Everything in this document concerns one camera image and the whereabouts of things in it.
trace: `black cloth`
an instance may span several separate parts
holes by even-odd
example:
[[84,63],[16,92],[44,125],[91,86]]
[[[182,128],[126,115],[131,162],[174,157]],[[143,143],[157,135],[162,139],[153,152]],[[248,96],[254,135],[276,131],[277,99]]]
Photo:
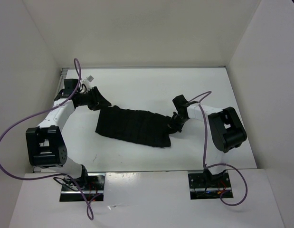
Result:
[[114,139],[153,147],[170,147],[170,117],[149,111],[121,109],[118,106],[100,110],[96,133]]

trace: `white cable connector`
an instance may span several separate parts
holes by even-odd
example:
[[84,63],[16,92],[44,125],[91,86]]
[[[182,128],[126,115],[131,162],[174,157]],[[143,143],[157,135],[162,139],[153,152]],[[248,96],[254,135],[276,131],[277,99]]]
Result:
[[87,90],[90,90],[92,88],[91,82],[94,80],[94,78],[90,75],[84,79],[81,80],[81,84],[84,84],[86,86]]

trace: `cable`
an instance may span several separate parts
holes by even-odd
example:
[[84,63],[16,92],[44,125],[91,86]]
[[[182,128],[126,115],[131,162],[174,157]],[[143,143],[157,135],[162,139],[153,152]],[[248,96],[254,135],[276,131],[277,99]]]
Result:
[[[45,111],[41,111],[39,113],[35,113],[35,114],[32,114],[32,115],[29,115],[17,122],[15,122],[14,124],[12,124],[10,127],[8,127],[3,133],[2,135],[0,136],[0,142],[2,141],[3,137],[12,129],[14,128],[15,126],[17,126],[18,124],[30,119],[30,118],[33,118],[35,116],[38,116],[38,115],[41,115],[41,114],[44,114],[44,113],[48,113],[50,111],[53,111],[57,108],[59,108],[60,106],[63,106],[67,101],[71,100],[72,97],[74,96],[74,94],[76,93],[77,89],[79,88],[80,86],[80,81],[81,81],[81,66],[80,66],[80,63],[79,63],[79,60],[77,58],[74,58],[74,66],[75,66],[75,70],[77,72],[77,75],[78,75],[78,82],[76,84],[76,87],[74,89],[74,91],[71,93],[71,95],[66,99],[64,100],[63,102],[61,102],[59,105],[56,105],[55,107],[52,107],[50,109],[47,109]],[[51,175],[48,175],[48,176],[43,176],[43,177],[35,177],[35,178],[25,178],[25,177],[18,177],[18,176],[15,176],[11,173],[9,173],[0,163],[0,169],[2,172],[4,172],[6,175],[14,178],[14,179],[17,179],[17,180],[21,180],[21,181],[34,181],[34,180],[40,180],[40,179],[45,179],[45,178],[49,178],[49,177],[56,177],[56,176],[65,176],[66,174],[63,174],[63,173],[58,173],[58,174],[51,174]],[[87,205],[87,216],[89,217],[90,220],[93,220],[94,219],[94,214],[93,214],[93,210],[90,206],[90,203],[87,201],[86,197],[85,197],[85,194],[83,193],[82,189],[79,187],[78,183],[74,180],[73,177],[71,177],[70,175],[67,175],[68,178],[71,179],[71,181],[76,185],[76,187],[78,188],[78,190],[80,191],[80,194],[82,195],[86,205]]]
[[91,199],[90,195],[91,195],[91,184],[89,184],[89,198],[88,198],[89,200]]
[[225,191],[226,190],[226,184],[222,180],[220,182],[224,185],[223,191]]
[[65,179],[62,179],[60,177],[53,177],[53,180],[56,181],[58,184],[66,187],[67,189],[70,189],[71,191],[76,191],[75,189],[73,189],[73,188],[71,188],[70,186],[67,185]]
[[94,195],[90,200],[89,200],[89,202],[88,202],[88,206],[86,207],[86,213],[87,214],[89,214],[89,208],[91,208],[91,206],[90,206],[90,204],[91,204],[91,202],[96,198],[96,197],[98,197],[98,196],[100,196],[100,195],[102,195],[102,193],[97,193],[96,195]]
[[81,84],[81,90],[85,88],[84,94],[88,92],[88,89],[85,84]]
[[205,193],[206,193],[206,191],[207,191],[207,183],[206,183],[206,185],[205,185],[205,190],[204,190],[204,192],[203,192],[203,194],[202,195],[204,195]]
[[211,91],[207,91],[207,92],[204,92],[196,97],[194,97],[193,99],[189,100],[189,102],[195,100],[196,98],[198,97],[201,97],[203,96],[199,101],[198,101],[198,105],[199,105],[199,108],[202,112],[202,115],[203,115],[203,121],[204,121],[204,127],[205,127],[205,139],[204,139],[204,152],[203,152],[203,168],[204,169],[210,169],[212,167],[216,167],[216,166],[228,166],[232,169],[234,169],[235,171],[237,171],[237,173],[240,175],[240,177],[243,179],[243,182],[245,184],[245,195],[244,197],[242,198],[242,200],[238,203],[235,203],[235,204],[231,204],[231,203],[226,203],[223,199],[222,199],[222,196],[230,191],[230,190],[226,190],[226,191],[223,191],[220,195],[219,195],[219,198],[220,200],[225,204],[225,205],[228,205],[228,206],[237,206],[237,205],[240,205],[241,203],[243,203],[247,197],[247,194],[248,194],[248,186],[247,186],[247,182],[244,178],[244,176],[242,175],[242,173],[234,166],[232,165],[229,165],[229,164],[226,164],[226,163],[217,163],[217,164],[213,164],[213,165],[210,165],[210,166],[207,166],[206,165],[206,153],[207,153],[207,142],[208,142],[208,128],[207,128],[207,119],[206,119],[206,114],[204,112],[204,109],[203,107],[201,106],[201,101],[204,100],[207,96],[209,96],[212,92]]

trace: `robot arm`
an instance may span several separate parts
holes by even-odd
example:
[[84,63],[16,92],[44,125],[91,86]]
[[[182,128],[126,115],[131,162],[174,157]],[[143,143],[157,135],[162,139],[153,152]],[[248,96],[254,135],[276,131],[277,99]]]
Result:
[[[85,180],[87,171],[83,165],[74,162],[67,156],[67,148],[61,131],[69,116],[78,106],[87,105],[93,111],[111,106],[97,87],[90,88],[88,80],[89,77],[82,82],[86,88],[84,93],[78,90],[71,100],[52,110],[37,127],[27,129],[28,157],[32,166],[69,174],[75,179],[79,178],[79,182]],[[77,79],[64,80],[65,88],[56,96],[54,106],[61,104],[70,96],[77,82]]]
[[[173,99],[173,103],[178,113],[173,114],[169,127],[174,132],[181,132],[183,125],[190,118],[204,121],[198,102],[189,103],[183,95],[180,95]],[[210,166],[217,163],[227,163],[224,155],[229,150],[239,147],[247,139],[246,131],[234,108],[220,109],[206,105],[202,105],[202,108],[206,117],[208,117],[208,132],[211,134],[213,141],[213,144],[209,143],[206,164]],[[223,174],[225,169],[224,166],[216,166],[205,172],[209,171],[208,176],[212,179],[214,176]]]

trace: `white wall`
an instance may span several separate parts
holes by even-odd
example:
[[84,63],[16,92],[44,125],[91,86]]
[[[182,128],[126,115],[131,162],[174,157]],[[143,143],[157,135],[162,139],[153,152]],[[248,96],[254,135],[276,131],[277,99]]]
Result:
[[254,156],[294,227],[294,4],[262,0],[228,67]]
[[23,0],[60,66],[224,66],[259,0]]
[[[49,108],[58,79],[59,68],[23,3],[0,0],[0,134],[20,118]],[[0,160],[10,172],[23,176],[30,167],[25,131],[40,120],[21,124],[2,141]],[[0,171],[0,228],[9,225],[21,183]]]

